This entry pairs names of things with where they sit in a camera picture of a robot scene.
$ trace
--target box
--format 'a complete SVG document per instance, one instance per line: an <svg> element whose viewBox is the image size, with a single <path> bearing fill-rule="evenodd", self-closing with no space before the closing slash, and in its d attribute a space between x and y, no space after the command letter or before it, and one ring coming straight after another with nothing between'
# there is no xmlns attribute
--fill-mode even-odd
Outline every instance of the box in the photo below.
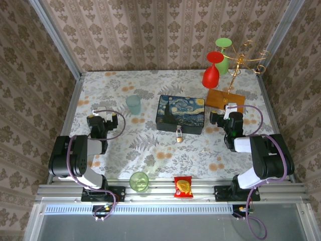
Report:
<svg viewBox="0 0 321 241"><path fill-rule="evenodd" d="M204 127L205 100L171 95L159 97L156 128L159 131L200 135Z"/></svg>

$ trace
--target floral tablecloth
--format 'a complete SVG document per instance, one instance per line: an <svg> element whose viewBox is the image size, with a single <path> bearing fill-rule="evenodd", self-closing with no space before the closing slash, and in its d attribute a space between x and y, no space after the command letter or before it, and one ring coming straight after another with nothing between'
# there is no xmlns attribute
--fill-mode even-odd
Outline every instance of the floral tablecloth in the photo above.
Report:
<svg viewBox="0 0 321 241"><path fill-rule="evenodd" d="M206 99L208 89L202 85L204 70L164 70L89 72L75 113L71 136L89 134L86 117L93 109L105 106L126 117L122 136L108 141L105 155L89 160L89 165L107 178L129 178L143 171L150 178L193 176L195 178L232 178L252 166L250 154L232 153L224 144L224 131L209 123L210 111L205 108L205 126L201 135L183 134L177 143L176 133L156 129L155 117L161 94ZM220 77L218 90L227 90L232 77ZM232 93L246 96L245 103L260 108L264 123L259 133L272 134L272 126L256 75L242 70L236 77ZM132 115L125 99L137 94L141 97L141 112ZM118 117L118 128L108 132L108 137L119 133L123 127ZM251 108L244 110L244 134L250 134L260 123L259 113Z"/></svg>

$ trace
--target orange wooden base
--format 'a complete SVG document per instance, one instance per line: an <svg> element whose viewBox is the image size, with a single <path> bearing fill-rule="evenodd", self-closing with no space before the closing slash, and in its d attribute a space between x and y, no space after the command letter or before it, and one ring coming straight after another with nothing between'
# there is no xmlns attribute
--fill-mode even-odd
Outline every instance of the orange wooden base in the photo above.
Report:
<svg viewBox="0 0 321 241"><path fill-rule="evenodd" d="M237 105L244 105L245 103L245 96L231 93L229 93L227 101L225 102L224 99L226 95L227 92L210 89L206 98L205 105L217 109L224 109L224 106L227 103L237 103ZM237 111L243 113L243 108L237 108Z"/></svg>

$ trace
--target gold padlock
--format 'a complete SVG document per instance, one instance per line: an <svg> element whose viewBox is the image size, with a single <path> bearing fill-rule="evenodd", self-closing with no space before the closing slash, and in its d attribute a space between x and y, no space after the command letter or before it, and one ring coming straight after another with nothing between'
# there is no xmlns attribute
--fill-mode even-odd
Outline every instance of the gold padlock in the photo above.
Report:
<svg viewBox="0 0 321 241"><path fill-rule="evenodd" d="M181 126L177 126L176 137L177 137L176 140L178 143L183 142L183 135L182 135L182 127Z"/></svg>

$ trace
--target snack bag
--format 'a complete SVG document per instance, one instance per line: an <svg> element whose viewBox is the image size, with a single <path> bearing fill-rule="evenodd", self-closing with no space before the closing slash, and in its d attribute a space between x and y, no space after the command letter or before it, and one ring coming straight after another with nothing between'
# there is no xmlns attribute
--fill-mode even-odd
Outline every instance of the snack bag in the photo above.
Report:
<svg viewBox="0 0 321 241"><path fill-rule="evenodd" d="M191 185L192 177L174 177L176 193L174 197L184 198L193 197Z"/></svg>

